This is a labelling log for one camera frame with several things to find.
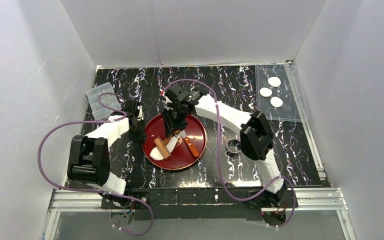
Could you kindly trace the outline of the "red round lacquer plate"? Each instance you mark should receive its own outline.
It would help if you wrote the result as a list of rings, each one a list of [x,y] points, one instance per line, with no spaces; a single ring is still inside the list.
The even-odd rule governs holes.
[[[147,138],[142,145],[146,158],[152,164],[164,170],[177,171],[192,166],[203,155],[207,144],[207,133],[204,125],[193,115],[189,115],[186,121],[186,135],[199,152],[199,156],[194,157],[191,154],[181,136],[173,136],[166,146],[167,150],[170,151],[170,156],[167,159],[163,158],[155,144],[157,138],[162,141],[165,140],[164,121],[162,115],[159,114],[145,126]]]

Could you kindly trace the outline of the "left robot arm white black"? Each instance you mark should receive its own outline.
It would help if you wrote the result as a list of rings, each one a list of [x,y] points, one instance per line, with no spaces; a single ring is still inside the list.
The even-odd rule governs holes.
[[[110,116],[109,122],[96,130],[72,138],[67,169],[70,181],[108,193],[125,193],[127,182],[110,170],[110,147],[124,134],[128,134],[129,140],[136,144],[145,143],[147,135],[143,103],[127,100],[122,111],[127,113],[122,120],[118,120],[120,115]]]

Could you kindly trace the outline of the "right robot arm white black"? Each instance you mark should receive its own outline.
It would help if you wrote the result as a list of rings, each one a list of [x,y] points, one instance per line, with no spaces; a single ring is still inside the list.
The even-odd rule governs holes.
[[[282,202],[287,187],[275,160],[274,134],[266,116],[258,110],[246,112],[226,105],[217,99],[214,90],[209,93],[186,90],[179,83],[176,80],[160,93],[165,104],[161,112],[165,135],[168,137],[176,131],[185,130],[186,118],[192,114],[230,129],[239,136],[241,152],[254,161],[263,186],[243,201],[264,197],[272,204]]]

